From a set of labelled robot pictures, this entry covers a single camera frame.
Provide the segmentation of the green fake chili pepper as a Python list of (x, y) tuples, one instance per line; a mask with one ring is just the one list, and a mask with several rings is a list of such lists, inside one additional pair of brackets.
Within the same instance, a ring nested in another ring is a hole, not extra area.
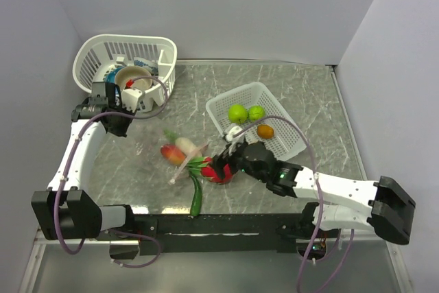
[(194, 193), (193, 198), (191, 202), (191, 208), (190, 208), (190, 216), (197, 217), (199, 216), (202, 208), (202, 187), (200, 184), (200, 181), (197, 179), (196, 176), (193, 174), (190, 175), (193, 186), (194, 186)]

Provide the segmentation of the red fake strawberry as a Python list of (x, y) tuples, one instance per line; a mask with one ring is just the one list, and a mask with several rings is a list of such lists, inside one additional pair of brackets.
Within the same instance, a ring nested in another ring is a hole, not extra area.
[(229, 165), (224, 166), (224, 178), (220, 178), (211, 166), (212, 158), (208, 156), (194, 158), (187, 164), (187, 169), (200, 178), (211, 183), (219, 185), (226, 184), (233, 179), (234, 174), (231, 172)]

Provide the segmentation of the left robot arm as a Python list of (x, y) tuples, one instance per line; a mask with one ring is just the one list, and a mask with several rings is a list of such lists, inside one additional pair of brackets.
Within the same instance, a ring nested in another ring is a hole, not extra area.
[(121, 90), (112, 82), (94, 82), (91, 95), (74, 108), (61, 164), (46, 190), (34, 192), (31, 200), (46, 239), (96, 238), (108, 229), (120, 239), (135, 234), (130, 206), (100, 207), (86, 186), (105, 134), (126, 136), (143, 95), (138, 89)]

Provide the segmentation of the clear zip top bag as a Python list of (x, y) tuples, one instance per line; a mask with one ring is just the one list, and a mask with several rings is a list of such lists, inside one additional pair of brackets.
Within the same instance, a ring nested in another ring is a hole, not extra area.
[(130, 137), (128, 154), (145, 169), (156, 170), (166, 183), (199, 175), (207, 160), (207, 141), (195, 142), (163, 126), (138, 128)]

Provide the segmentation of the green fake apple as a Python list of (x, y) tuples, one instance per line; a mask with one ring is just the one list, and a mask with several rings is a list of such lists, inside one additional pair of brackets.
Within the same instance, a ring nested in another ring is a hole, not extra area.
[(233, 104), (228, 109), (228, 119), (234, 124), (243, 124), (247, 121), (248, 111), (241, 104)]

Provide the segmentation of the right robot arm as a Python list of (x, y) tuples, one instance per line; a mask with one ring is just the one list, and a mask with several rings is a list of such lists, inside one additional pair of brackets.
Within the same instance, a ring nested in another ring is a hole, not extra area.
[(372, 231), (398, 245), (410, 242), (416, 203), (395, 179), (353, 180), (323, 173), (275, 157), (264, 143), (228, 144), (213, 157), (211, 167), (220, 177), (243, 172), (265, 184), (278, 196), (314, 199), (312, 213), (300, 220), (308, 237), (321, 231), (354, 229)]

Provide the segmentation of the brown fake food piece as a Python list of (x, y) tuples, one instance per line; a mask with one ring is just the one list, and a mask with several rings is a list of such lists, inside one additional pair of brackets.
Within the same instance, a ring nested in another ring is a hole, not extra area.
[(271, 139), (274, 137), (274, 129), (265, 124), (257, 126), (257, 135), (262, 139)]

